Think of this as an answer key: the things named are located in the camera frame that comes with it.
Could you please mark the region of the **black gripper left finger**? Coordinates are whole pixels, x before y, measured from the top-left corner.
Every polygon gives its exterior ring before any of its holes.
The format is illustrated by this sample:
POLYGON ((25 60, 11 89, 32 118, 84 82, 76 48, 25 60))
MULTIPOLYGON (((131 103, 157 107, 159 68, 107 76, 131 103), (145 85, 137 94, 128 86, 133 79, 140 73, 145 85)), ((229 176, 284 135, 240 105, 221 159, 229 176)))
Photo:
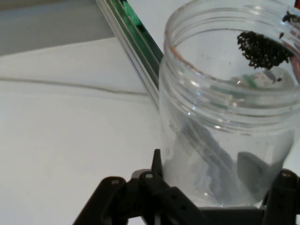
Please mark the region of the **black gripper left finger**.
POLYGON ((150 170, 140 170, 130 181, 106 177, 75 220, 76 225, 126 225, 141 217, 147 225, 209 225, 210 219, 177 187, 162 178, 160 150, 154 151, 150 170))

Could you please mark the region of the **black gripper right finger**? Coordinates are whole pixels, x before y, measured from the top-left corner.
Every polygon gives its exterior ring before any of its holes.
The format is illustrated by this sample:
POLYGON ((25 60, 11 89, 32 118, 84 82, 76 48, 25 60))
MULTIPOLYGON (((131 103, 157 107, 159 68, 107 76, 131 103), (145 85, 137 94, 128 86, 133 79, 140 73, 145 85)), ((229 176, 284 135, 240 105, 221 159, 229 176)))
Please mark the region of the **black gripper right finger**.
POLYGON ((263 225, 295 225, 300 214, 300 177, 282 169, 265 198, 263 225))

